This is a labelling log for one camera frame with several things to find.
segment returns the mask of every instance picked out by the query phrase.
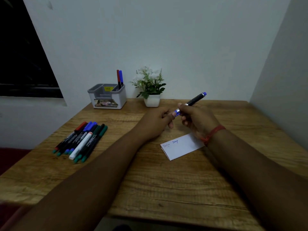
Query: product label on organizer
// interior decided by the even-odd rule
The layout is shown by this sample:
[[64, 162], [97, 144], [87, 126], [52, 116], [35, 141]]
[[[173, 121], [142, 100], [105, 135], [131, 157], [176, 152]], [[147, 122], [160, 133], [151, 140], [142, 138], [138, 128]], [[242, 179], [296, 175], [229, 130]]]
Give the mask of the product label on organizer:
[[104, 87], [105, 91], [112, 91], [113, 87]]
[[95, 99], [95, 107], [110, 107], [110, 108], [117, 108], [118, 104], [113, 99], [104, 99], [98, 100]]

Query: wood grain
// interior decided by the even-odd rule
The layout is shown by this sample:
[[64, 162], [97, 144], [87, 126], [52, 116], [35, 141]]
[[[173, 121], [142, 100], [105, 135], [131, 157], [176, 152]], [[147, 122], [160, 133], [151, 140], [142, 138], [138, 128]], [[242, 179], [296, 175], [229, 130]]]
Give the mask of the wood grain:
[[[175, 109], [179, 101], [185, 102], [161, 100], [160, 106]], [[221, 124], [261, 153], [308, 178], [307, 152], [251, 104], [244, 101], [199, 103], [209, 106]], [[149, 109], [141, 99], [129, 99], [121, 110], [86, 106], [0, 176], [0, 200], [36, 204], [133, 128]], [[52, 154], [52, 149], [83, 121], [108, 126], [87, 162], [74, 165], [66, 155]], [[173, 161], [167, 159], [160, 144], [189, 132], [179, 118], [174, 126], [172, 130], [166, 128], [160, 137], [137, 152], [108, 214], [224, 229], [263, 230], [241, 191], [215, 164], [207, 149]]]

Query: person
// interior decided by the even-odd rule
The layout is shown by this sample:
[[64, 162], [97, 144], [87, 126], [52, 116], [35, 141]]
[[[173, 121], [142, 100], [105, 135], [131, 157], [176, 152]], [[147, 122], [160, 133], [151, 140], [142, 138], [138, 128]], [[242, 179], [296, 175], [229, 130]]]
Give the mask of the person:
[[[205, 106], [179, 103], [179, 109], [183, 125], [198, 138], [220, 125]], [[159, 136], [167, 125], [173, 128], [174, 116], [165, 108], [147, 112], [104, 154], [51, 190], [12, 230], [94, 230], [111, 206], [137, 150]], [[269, 228], [308, 230], [308, 182], [304, 178], [268, 159], [226, 129], [210, 138], [208, 148]]]

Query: hand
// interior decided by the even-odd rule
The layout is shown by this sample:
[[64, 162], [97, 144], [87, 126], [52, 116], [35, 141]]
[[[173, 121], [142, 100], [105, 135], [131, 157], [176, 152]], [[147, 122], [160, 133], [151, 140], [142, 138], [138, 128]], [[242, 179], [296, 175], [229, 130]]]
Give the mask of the hand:
[[206, 106], [178, 104], [182, 124], [191, 129], [197, 138], [204, 138], [212, 129], [220, 125], [214, 114]]
[[144, 141], [148, 141], [159, 136], [168, 125], [173, 128], [175, 113], [167, 108], [156, 108], [149, 110], [133, 128], [133, 132]]

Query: plant pot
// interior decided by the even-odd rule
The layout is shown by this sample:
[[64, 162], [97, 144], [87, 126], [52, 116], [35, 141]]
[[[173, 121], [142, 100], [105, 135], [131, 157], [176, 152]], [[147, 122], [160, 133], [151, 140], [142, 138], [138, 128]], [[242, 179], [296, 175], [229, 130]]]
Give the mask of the plant pot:
[[158, 107], [160, 102], [160, 95], [149, 95], [147, 99], [144, 99], [146, 107]]

